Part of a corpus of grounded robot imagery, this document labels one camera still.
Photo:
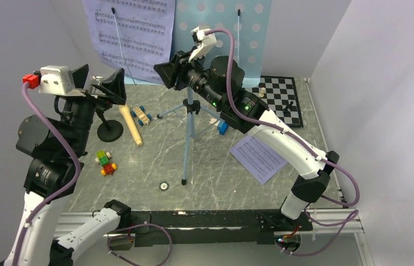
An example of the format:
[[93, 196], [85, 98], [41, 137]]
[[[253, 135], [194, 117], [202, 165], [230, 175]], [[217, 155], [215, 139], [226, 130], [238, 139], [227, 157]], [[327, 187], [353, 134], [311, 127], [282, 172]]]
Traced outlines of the gold toy microphone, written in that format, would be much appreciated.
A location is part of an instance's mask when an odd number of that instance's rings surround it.
[[141, 138], [141, 135], [135, 125], [135, 122], [131, 116], [130, 113], [130, 108], [127, 105], [120, 105], [119, 106], [119, 112], [122, 115], [122, 117], [124, 118], [127, 127], [129, 129], [129, 132], [136, 144], [137, 147], [141, 147], [143, 145], [143, 141]]

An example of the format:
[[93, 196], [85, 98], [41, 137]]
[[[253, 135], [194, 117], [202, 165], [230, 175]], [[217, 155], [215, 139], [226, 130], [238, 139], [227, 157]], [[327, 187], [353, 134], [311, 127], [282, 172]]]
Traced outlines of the sheet music page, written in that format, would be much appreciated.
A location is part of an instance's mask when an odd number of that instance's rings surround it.
[[229, 152], [261, 185], [288, 164], [264, 142], [249, 135], [231, 147]]
[[171, 54], [175, 1], [83, 1], [100, 60], [127, 76], [160, 84], [154, 65]]

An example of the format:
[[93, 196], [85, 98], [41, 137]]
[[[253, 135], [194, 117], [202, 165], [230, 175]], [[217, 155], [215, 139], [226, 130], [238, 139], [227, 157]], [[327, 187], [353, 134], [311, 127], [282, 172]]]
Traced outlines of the black microphone stand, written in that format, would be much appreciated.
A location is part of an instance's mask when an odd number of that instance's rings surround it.
[[96, 115], [101, 120], [101, 124], [97, 129], [97, 137], [103, 142], [114, 142], [119, 139], [123, 132], [123, 125], [117, 120], [107, 120], [102, 109], [95, 110]]

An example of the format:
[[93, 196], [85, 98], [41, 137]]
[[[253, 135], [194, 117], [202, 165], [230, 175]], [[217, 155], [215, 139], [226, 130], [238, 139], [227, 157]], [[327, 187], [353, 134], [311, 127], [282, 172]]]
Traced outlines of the light blue music stand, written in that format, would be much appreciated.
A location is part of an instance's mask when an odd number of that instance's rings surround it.
[[[228, 126], [247, 134], [252, 127], [260, 124], [259, 119], [262, 113], [269, 109], [264, 101], [247, 92], [243, 87], [245, 72], [238, 65], [237, 59], [239, 56], [234, 53], [235, 44], [239, 43], [240, 40], [235, 39], [233, 33], [227, 28], [211, 28], [207, 32], [207, 34], [214, 34], [215, 36], [216, 33], [228, 35], [230, 44], [228, 54], [216, 56], [210, 61], [208, 67], [203, 66], [205, 74], [200, 77], [197, 83], [184, 88], [187, 89], [187, 98], [181, 104], [157, 116], [158, 119], [162, 119], [182, 107], [186, 109], [186, 139], [183, 162], [185, 165], [188, 163], [190, 140], [197, 136], [194, 116], [201, 110], [208, 112], [218, 120], [224, 121]], [[178, 71], [179, 57], [174, 54], [171, 59], [177, 60]]]

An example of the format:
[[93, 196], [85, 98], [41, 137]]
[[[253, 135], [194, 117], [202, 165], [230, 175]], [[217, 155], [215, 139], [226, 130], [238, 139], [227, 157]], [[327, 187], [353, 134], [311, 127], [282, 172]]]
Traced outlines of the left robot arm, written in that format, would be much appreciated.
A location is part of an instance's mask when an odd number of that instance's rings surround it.
[[92, 79], [88, 65], [47, 65], [23, 77], [22, 95], [34, 114], [20, 124], [16, 148], [32, 161], [19, 230], [3, 265], [73, 265], [103, 235], [130, 228], [131, 208], [114, 199], [76, 230], [54, 236], [84, 167], [93, 119], [125, 103], [124, 81], [124, 69]]

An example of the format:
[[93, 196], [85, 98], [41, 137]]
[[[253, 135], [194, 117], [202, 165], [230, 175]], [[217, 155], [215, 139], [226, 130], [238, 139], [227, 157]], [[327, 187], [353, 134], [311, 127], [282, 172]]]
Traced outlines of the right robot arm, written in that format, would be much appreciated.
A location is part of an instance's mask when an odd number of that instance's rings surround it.
[[306, 206], [327, 189], [339, 161], [335, 151], [325, 152], [306, 142], [270, 109], [267, 103], [242, 87], [244, 70], [227, 55], [217, 56], [208, 69], [190, 53], [179, 51], [167, 63], [154, 66], [168, 89], [189, 87], [210, 103], [230, 127], [273, 149], [298, 172], [277, 216], [279, 226], [291, 230]]

